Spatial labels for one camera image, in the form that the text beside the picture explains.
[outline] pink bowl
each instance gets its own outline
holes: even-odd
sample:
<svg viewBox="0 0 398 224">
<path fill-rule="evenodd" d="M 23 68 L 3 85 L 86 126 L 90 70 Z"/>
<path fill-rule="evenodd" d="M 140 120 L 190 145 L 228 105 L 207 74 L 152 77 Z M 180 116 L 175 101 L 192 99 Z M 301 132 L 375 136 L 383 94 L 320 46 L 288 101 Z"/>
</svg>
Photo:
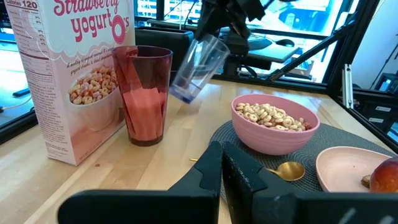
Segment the pink bowl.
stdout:
<svg viewBox="0 0 398 224">
<path fill-rule="evenodd" d="M 238 103 L 263 104 L 283 109 L 295 119 L 304 118 L 312 125 L 312 129 L 301 132 L 279 131 L 263 125 L 252 123 L 238 115 L 235 107 Z M 319 118 L 306 107 L 291 100 L 273 95 L 250 94 L 238 96 L 231 103 L 232 123 L 240 140 L 256 150 L 268 155 L 285 155 L 301 149 L 319 128 Z"/>
</svg>

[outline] red glass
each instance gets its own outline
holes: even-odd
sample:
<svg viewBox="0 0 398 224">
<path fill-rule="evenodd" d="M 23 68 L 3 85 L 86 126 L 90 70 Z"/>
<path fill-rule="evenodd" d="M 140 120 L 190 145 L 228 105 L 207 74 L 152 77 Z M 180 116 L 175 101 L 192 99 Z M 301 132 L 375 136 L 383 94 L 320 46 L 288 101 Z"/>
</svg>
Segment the red glass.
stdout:
<svg viewBox="0 0 398 224">
<path fill-rule="evenodd" d="M 173 52 L 150 46 L 113 49 L 130 141 L 152 146 L 163 139 Z"/>
</svg>

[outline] gold spoon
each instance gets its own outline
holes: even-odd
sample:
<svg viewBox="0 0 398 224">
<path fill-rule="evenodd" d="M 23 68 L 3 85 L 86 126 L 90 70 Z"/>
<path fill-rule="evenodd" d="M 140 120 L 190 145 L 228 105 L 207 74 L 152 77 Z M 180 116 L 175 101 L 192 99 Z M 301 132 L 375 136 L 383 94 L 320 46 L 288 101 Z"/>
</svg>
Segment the gold spoon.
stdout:
<svg viewBox="0 0 398 224">
<path fill-rule="evenodd" d="M 198 159 L 190 158 L 189 161 L 196 162 Z M 268 169 L 269 172 L 278 175 L 282 180 L 295 181 L 300 180 L 305 174 L 305 168 L 298 162 L 284 162 L 279 165 L 277 170 Z"/>
</svg>

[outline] pink plate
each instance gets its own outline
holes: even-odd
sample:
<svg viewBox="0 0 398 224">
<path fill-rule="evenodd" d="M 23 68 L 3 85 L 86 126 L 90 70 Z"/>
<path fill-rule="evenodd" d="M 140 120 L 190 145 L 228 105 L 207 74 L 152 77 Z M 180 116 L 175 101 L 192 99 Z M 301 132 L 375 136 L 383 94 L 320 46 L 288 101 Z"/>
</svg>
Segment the pink plate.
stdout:
<svg viewBox="0 0 398 224">
<path fill-rule="evenodd" d="M 390 156 L 357 147 L 330 147 L 316 161 L 319 184 L 326 192 L 369 192 L 361 184 L 365 175 Z"/>
</svg>

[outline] apple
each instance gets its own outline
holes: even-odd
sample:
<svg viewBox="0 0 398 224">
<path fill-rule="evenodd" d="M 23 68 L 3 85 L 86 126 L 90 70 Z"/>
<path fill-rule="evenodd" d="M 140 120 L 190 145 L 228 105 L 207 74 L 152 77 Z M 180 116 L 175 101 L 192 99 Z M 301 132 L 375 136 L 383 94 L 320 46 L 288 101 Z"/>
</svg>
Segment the apple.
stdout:
<svg viewBox="0 0 398 224">
<path fill-rule="evenodd" d="M 373 172 L 371 192 L 398 193 L 398 157 L 382 162 Z"/>
</svg>

